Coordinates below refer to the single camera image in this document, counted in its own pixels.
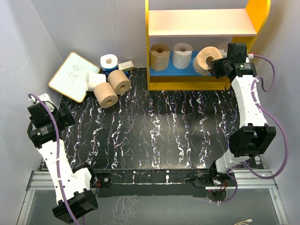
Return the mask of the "brown roll front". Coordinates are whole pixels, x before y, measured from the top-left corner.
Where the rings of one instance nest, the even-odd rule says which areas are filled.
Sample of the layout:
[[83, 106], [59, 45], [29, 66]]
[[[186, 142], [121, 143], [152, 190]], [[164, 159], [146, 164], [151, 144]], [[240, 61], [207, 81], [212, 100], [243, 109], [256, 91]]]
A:
[[150, 67], [155, 71], [167, 69], [169, 64], [170, 49], [167, 45], [158, 43], [150, 48]]

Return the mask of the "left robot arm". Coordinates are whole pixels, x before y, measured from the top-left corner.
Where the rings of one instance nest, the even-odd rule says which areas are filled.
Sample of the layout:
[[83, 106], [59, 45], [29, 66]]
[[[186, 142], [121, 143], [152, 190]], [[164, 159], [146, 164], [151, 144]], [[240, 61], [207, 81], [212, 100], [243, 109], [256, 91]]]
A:
[[31, 114], [27, 134], [45, 161], [55, 188], [57, 206], [52, 212], [71, 224], [98, 208], [90, 189], [97, 176], [87, 164], [73, 170], [68, 162], [61, 132], [75, 120], [66, 104], [57, 108], [51, 101], [35, 101], [27, 109]]

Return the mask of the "white dotted paper roll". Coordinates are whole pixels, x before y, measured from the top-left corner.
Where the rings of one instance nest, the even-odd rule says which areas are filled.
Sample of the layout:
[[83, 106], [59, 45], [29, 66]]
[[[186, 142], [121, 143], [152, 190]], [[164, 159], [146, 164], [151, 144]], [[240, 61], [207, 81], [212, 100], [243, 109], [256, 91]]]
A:
[[222, 57], [226, 58], [228, 52], [228, 43], [220, 44], [217, 48], [221, 52]]

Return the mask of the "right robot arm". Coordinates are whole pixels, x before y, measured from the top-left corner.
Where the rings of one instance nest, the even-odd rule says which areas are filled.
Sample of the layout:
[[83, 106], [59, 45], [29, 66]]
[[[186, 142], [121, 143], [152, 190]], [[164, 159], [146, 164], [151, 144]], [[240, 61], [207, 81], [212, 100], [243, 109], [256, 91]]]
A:
[[212, 185], [220, 186], [228, 178], [229, 169], [263, 154], [277, 132], [257, 107], [260, 102], [256, 90], [257, 72], [248, 58], [246, 44], [229, 43], [227, 56], [214, 60], [211, 71], [216, 78], [229, 78], [240, 114], [240, 128], [229, 137], [228, 150], [210, 167], [207, 179]]

